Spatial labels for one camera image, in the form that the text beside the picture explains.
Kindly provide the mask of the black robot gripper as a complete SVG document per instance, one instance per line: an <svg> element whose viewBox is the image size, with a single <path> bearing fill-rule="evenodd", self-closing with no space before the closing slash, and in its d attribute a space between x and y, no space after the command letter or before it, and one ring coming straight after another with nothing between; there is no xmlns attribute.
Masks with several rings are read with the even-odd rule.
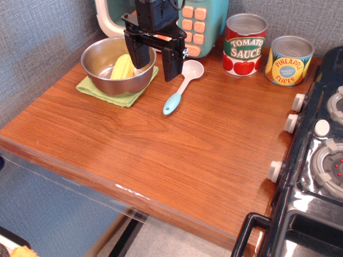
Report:
<svg viewBox="0 0 343 257"><path fill-rule="evenodd" d="M150 62L152 47L162 53L166 82L182 73L183 57L187 56L186 33L177 21L184 7L185 1L135 1L135 12L122 15L125 43L135 68Z"/></svg>

